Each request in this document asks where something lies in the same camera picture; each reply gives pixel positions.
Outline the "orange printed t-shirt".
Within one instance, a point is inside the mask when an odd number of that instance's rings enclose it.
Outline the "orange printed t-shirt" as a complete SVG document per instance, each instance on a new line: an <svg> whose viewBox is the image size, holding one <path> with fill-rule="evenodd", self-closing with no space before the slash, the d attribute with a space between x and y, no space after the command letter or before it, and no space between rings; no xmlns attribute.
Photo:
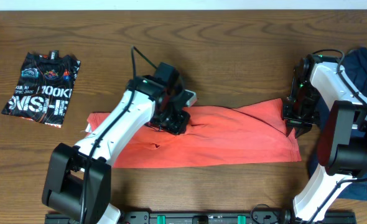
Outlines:
<svg viewBox="0 0 367 224"><path fill-rule="evenodd" d="M282 100L242 106L194 106L186 131L173 135L143 126L114 163L115 168L205 167L298 162L299 145L281 118Z"/></svg>

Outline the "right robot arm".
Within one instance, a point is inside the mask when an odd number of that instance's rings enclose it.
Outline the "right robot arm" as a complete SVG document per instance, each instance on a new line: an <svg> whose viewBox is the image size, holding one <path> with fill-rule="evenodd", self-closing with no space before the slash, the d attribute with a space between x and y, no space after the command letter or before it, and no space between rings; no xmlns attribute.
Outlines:
<svg viewBox="0 0 367 224"><path fill-rule="evenodd" d="M330 52L317 50L300 60L282 106L287 135L299 137L320 125L320 101L328 118L317 143L315 172L278 223L356 223L353 212L328 208L349 185L367 182L367 97L346 75L345 54Z"/></svg>

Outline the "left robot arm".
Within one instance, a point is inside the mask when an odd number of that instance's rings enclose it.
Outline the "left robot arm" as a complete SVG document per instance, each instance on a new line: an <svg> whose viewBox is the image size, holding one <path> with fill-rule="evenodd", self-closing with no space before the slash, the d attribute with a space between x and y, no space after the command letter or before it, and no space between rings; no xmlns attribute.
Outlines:
<svg viewBox="0 0 367 224"><path fill-rule="evenodd" d="M153 75L134 75L117 107L74 146L52 152L42 203L78 223L118 223L121 211L110 203L111 168L145 124L170 134L186 131L184 111L197 100L184 88L179 71L164 62Z"/></svg>

